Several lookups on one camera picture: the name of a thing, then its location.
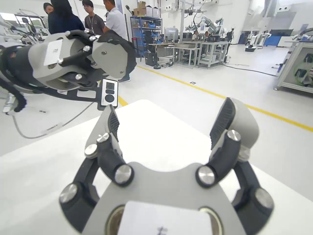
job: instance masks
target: floor tape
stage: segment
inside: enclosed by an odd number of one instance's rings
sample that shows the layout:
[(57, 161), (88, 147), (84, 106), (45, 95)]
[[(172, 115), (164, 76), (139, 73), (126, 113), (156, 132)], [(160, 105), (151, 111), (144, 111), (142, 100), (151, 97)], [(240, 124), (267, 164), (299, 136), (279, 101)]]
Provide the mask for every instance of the floor tape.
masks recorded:
[(118, 103), (120, 103), (121, 106), (127, 106), (128, 103), (124, 101), (120, 96), (118, 96)]
[[(153, 73), (155, 73), (155, 74), (158, 74), (158, 75), (163, 76), (163, 77), (165, 77), (165, 78), (168, 78), (168, 79), (170, 79), (170, 80), (173, 80), (173, 81), (176, 81), (176, 82), (185, 84), (185, 85), (187, 85), (187, 86), (193, 87), (194, 89), (203, 91), (203, 92), (205, 92), (205, 93), (214, 95), (214, 96), (216, 96), (216, 97), (219, 97), (219, 98), (222, 98), (222, 99), (225, 99), (225, 98), (226, 98), (225, 96), (223, 96), (223, 95), (221, 95), (221, 94), (208, 91), (208, 90), (206, 90), (206, 89), (203, 89), (203, 88), (197, 87), (197, 86), (195, 86), (195, 85), (192, 85), (192, 84), (190, 84), (190, 83), (187, 83), (187, 82), (178, 80), (178, 79), (176, 79), (176, 78), (173, 78), (173, 77), (170, 77), (170, 76), (161, 74), (161, 73), (156, 72), (156, 71), (153, 71), (153, 70), (151, 70), (151, 69), (147, 69), (147, 68), (142, 67), (142, 66), (139, 66), (139, 65), (137, 65), (137, 67), (139, 67), (139, 68), (141, 68), (141, 69), (144, 69), (144, 70), (146, 70), (146, 71), (149, 71), (149, 72), (153, 72)], [(266, 111), (266, 110), (257, 108), (257, 107), (255, 107), (255, 106), (251, 106), (251, 105), (247, 105), (247, 104), (245, 104), (245, 105), (246, 105), (249, 109), (252, 109), (252, 110), (254, 110), (254, 111), (260, 112), (260, 113), (262, 113), (262, 114), (268, 115), (268, 116), (270, 116), (270, 117), (279, 119), (279, 120), (284, 121), (284, 122), (286, 122), (286, 123), (289, 123), (289, 124), (298, 126), (298, 127), (302, 128), (302, 129), (305, 129), (305, 130), (308, 130), (308, 131), (310, 131), (310, 132), (313, 132), (313, 127), (310, 127), (310, 126), (307, 126), (307, 125), (298, 123), (298, 122), (296, 122), (296, 121), (290, 120), (290, 119), (288, 119), (288, 118), (285, 118), (285, 117), (282, 117), (282, 116), (273, 114), (273, 113), (271, 113), (271, 112), (268, 112), (268, 111)]]

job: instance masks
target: lanyard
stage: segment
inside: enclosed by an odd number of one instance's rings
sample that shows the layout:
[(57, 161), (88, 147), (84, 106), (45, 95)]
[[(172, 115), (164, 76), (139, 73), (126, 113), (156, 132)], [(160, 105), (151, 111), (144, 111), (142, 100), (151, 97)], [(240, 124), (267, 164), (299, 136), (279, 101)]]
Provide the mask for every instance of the lanyard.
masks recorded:
[(95, 18), (95, 16), (93, 16), (93, 17), (92, 17), (92, 20), (90, 20), (90, 16), (89, 16), (89, 22), (90, 22), (90, 24), (91, 24), (91, 30), (92, 30), (92, 31), (94, 30), (94, 27), (93, 27), (94, 18)]

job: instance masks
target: navy top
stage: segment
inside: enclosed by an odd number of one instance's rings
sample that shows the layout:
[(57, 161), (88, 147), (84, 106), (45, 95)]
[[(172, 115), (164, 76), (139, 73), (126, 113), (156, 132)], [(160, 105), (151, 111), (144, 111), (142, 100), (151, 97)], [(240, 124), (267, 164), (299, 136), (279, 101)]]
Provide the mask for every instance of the navy top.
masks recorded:
[(50, 34), (63, 33), (68, 30), (85, 30), (81, 20), (74, 14), (68, 19), (61, 18), (55, 12), (48, 14), (48, 25)]

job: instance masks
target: cardboard box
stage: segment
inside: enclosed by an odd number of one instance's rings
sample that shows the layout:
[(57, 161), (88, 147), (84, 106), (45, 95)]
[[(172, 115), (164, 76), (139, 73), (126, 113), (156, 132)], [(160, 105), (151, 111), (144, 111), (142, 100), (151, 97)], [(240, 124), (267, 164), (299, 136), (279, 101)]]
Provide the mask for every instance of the cardboard box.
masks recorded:
[(142, 8), (136, 8), (134, 9), (134, 16), (146, 16), (147, 10)]
[(145, 9), (147, 10), (147, 16), (153, 17), (153, 8), (151, 6), (147, 6)]
[(145, 1), (139, 1), (138, 2), (138, 8), (139, 9), (145, 9)]
[(161, 10), (160, 9), (158, 9), (157, 7), (154, 7), (152, 10), (153, 10), (152, 17), (154, 17), (154, 18), (160, 18), (161, 17)]

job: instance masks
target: small screen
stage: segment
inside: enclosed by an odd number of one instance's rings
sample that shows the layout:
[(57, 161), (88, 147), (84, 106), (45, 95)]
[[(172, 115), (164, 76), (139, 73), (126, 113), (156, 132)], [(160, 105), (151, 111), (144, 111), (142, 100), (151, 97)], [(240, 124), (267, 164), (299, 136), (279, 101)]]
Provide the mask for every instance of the small screen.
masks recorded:
[(107, 82), (106, 83), (106, 88), (109, 89), (109, 90), (114, 90), (114, 83)]

